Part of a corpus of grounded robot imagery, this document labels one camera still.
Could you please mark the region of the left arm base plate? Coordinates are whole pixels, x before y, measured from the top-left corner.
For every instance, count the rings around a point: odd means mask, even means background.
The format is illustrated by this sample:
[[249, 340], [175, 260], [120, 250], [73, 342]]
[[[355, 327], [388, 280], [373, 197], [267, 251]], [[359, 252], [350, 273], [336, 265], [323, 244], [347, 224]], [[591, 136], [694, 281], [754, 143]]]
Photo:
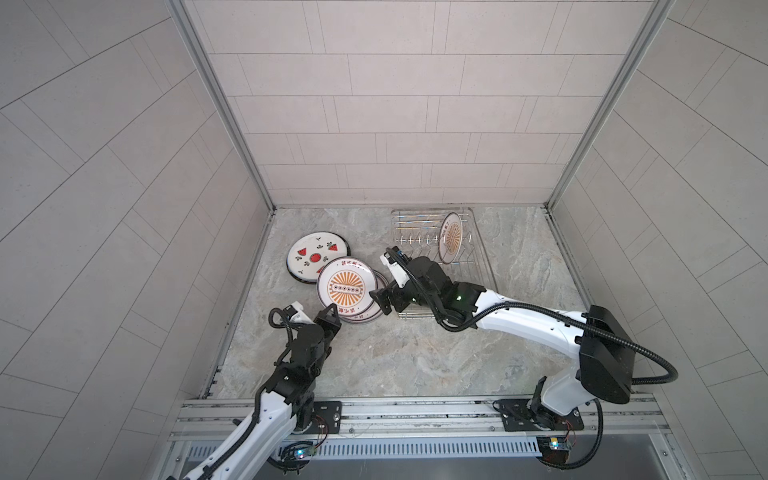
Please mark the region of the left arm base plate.
[[313, 401], [296, 413], [294, 435], [338, 434], [342, 416], [341, 401]]

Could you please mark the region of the brown patterned plate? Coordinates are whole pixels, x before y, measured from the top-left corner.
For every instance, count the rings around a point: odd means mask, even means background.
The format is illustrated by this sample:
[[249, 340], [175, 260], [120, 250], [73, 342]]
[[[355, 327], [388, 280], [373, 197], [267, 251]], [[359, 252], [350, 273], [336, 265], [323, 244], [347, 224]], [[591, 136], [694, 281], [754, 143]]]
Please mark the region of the brown patterned plate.
[[320, 270], [316, 287], [323, 306], [335, 304], [341, 316], [350, 317], [372, 307], [369, 292], [376, 289], [377, 277], [368, 264], [346, 256], [331, 260]]

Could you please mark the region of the white plate fruit pattern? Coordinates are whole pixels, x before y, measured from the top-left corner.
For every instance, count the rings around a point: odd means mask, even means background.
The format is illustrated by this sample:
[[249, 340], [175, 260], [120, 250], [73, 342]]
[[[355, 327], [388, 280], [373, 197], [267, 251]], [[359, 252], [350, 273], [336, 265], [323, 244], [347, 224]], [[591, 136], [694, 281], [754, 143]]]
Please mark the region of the white plate fruit pattern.
[[329, 262], [350, 255], [351, 248], [340, 235], [328, 231], [312, 232], [288, 249], [286, 268], [295, 280], [315, 284]]

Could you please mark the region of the sunburst pattern plate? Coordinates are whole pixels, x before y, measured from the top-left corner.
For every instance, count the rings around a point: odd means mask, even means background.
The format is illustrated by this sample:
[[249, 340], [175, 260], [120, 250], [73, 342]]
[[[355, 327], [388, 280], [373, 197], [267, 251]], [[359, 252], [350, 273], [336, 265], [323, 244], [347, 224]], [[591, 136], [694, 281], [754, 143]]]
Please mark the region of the sunburst pattern plate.
[[443, 220], [438, 237], [438, 256], [443, 264], [451, 264], [458, 257], [463, 241], [463, 224], [460, 215], [449, 213]]

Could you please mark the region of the white red patterned plate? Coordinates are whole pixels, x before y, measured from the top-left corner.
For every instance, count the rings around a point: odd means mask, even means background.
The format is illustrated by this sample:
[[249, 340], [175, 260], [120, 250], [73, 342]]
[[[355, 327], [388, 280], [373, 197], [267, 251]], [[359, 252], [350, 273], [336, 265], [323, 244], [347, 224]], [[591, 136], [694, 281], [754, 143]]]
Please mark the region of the white red patterned plate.
[[[376, 286], [377, 289], [382, 289], [387, 286], [387, 279], [383, 274], [375, 270], [374, 275], [377, 278], [377, 286]], [[374, 302], [372, 306], [365, 312], [357, 315], [353, 315], [350, 317], [343, 317], [343, 320], [349, 323], [360, 324], [360, 323], [366, 323], [371, 320], [374, 320], [377, 317], [379, 317], [381, 314], [382, 314], [381, 308], [376, 302]]]

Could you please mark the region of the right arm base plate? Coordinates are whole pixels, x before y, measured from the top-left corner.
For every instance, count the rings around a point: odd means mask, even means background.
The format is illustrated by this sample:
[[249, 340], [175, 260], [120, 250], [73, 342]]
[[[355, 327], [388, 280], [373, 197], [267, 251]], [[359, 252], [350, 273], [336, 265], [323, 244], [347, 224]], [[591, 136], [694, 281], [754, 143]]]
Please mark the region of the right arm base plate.
[[584, 423], [577, 408], [567, 416], [552, 413], [544, 407], [532, 409], [530, 400], [500, 399], [492, 403], [494, 410], [501, 415], [505, 432], [566, 432], [581, 431]]

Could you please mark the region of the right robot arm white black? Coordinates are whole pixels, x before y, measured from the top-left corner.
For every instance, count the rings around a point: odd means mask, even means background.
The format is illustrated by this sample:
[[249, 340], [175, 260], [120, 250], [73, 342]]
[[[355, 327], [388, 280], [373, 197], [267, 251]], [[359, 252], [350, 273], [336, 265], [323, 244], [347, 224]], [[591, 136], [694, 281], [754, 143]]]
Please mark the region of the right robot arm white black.
[[396, 248], [387, 249], [380, 260], [393, 280], [370, 295], [384, 313], [420, 305], [448, 332], [503, 332], [569, 357], [567, 367], [539, 381], [529, 401], [528, 410], [538, 423], [565, 417], [595, 400], [626, 404], [634, 387], [668, 384], [679, 377], [672, 363], [633, 342], [603, 307], [562, 311], [513, 300], [482, 285], [455, 282], [437, 262], [410, 258]]

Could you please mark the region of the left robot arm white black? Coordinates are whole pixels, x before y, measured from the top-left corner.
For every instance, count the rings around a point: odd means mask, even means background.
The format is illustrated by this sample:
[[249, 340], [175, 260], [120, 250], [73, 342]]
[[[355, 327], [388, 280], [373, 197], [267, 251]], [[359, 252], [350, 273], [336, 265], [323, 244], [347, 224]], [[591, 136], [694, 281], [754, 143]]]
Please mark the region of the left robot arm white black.
[[309, 317], [294, 302], [272, 309], [268, 323], [286, 333], [273, 373], [257, 388], [249, 414], [188, 479], [252, 479], [284, 440], [312, 423], [316, 379], [341, 329], [338, 306]]

